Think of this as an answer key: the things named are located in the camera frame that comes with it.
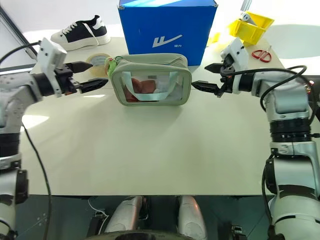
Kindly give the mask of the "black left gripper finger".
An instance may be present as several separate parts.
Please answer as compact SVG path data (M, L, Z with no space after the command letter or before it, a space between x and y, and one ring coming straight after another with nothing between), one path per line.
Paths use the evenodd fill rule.
M71 69L74 74L85 72L93 65L85 61L76 61L71 63Z
M108 83L107 78L93 78L89 81L82 82L78 85L78 90L81 94L98 90Z

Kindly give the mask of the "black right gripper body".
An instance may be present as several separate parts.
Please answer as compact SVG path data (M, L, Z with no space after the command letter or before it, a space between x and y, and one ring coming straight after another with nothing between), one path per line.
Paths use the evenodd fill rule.
M230 53L228 53L223 59L222 63L218 65L218 70L221 75L220 81L222 82L222 86L218 91L217 97L220 98L224 93L233 93L233 83L234 83L234 75L231 75L235 72L235 68L233 67L234 59Z

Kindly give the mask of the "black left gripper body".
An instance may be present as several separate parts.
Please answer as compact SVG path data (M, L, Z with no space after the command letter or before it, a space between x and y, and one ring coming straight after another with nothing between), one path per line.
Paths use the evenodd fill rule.
M54 69L55 78L63 95L71 95L77 92L73 85L73 74L79 73L78 63L66 63L61 68Z

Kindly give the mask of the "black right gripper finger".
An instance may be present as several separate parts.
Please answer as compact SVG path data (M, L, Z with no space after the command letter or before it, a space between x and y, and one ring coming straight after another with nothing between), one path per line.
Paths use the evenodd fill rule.
M208 81L198 80L192 82L191 85L201 92L212 93L217 97L221 97L223 95L222 90L215 83L209 83Z
M212 63L204 67L205 70L214 73L220 74L221 73L222 64L221 63Z

